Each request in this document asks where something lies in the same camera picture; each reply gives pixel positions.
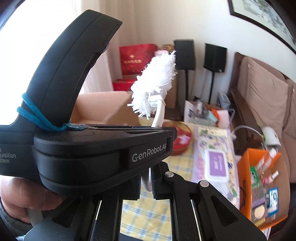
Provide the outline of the left hand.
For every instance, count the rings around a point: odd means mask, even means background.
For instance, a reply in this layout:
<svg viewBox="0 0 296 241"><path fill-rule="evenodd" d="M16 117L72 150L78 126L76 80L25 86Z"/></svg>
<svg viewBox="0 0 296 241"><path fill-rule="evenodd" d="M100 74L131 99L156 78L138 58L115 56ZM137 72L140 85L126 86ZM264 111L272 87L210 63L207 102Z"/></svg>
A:
<svg viewBox="0 0 296 241"><path fill-rule="evenodd" d="M62 198L30 180L1 176L1 201L8 215L30 223L28 208L52 210L61 204Z"/></svg>

